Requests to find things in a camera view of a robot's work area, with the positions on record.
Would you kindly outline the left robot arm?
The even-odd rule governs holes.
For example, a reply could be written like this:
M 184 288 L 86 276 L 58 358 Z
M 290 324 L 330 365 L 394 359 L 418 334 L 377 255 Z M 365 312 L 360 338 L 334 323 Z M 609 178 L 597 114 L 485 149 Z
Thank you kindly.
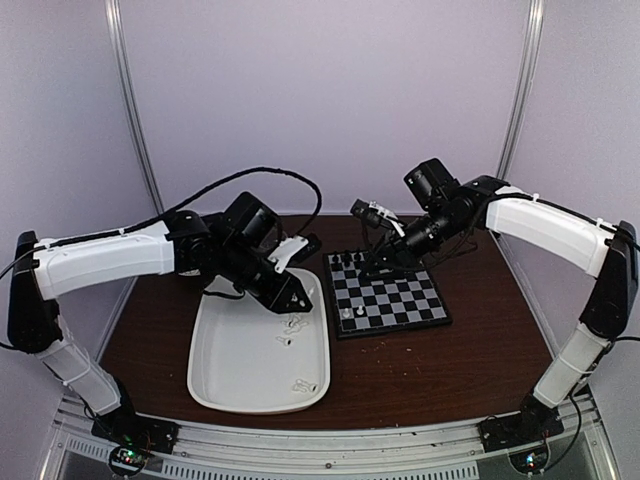
M 7 337 L 12 349 L 37 356 L 75 391 L 123 444 L 137 442 L 144 424 L 124 386 L 102 369 L 68 332 L 58 298 L 75 290 L 145 275 L 196 272 L 223 277 L 275 314 L 307 313 L 312 302 L 286 267 L 308 241 L 295 235 L 271 254 L 259 247 L 280 226 L 278 215 L 248 192 L 223 212 L 166 212 L 144 227 L 40 240 L 20 235 L 11 276 Z

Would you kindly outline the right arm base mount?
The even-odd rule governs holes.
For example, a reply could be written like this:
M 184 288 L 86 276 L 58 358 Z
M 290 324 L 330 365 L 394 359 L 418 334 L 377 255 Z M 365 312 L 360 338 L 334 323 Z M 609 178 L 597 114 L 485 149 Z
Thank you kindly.
M 489 416 L 478 423 L 478 431 L 486 453 L 542 442 L 564 432 L 557 414 L 542 423 L 527 419 L 521 412 L 503 417 Z

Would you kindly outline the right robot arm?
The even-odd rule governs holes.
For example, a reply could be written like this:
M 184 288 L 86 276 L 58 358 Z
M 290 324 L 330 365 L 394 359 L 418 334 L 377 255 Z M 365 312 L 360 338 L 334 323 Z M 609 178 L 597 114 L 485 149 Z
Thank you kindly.
M 639 288 L 639 246 L 633 225 L 610 224 L 526 193 L 505 180 L 481 175 L 466 183 L 437 158 L 403 178 L 424 214 L 404 223 L 374 201 L 357 200 L 351 213 L 365 228 L 385 228 L 369 248 L 366 275 L 380 269 L 409 272 L 424 256 L 476 230 L 521 240 L 580 269 L 594 281 L 573 333 L 525 397 L 513 419 L 519 440 L 535 440 L 557 407 L 626 330 Z

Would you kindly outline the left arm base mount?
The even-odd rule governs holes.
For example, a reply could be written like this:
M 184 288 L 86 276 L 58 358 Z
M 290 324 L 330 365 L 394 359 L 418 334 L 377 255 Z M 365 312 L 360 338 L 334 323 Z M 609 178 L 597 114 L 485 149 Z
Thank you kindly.
M 134 414 L 133 416 L 98 416 L 91 434 L 111 440 L 137 451 L 171 454 L 179 433 L 179 425 Z

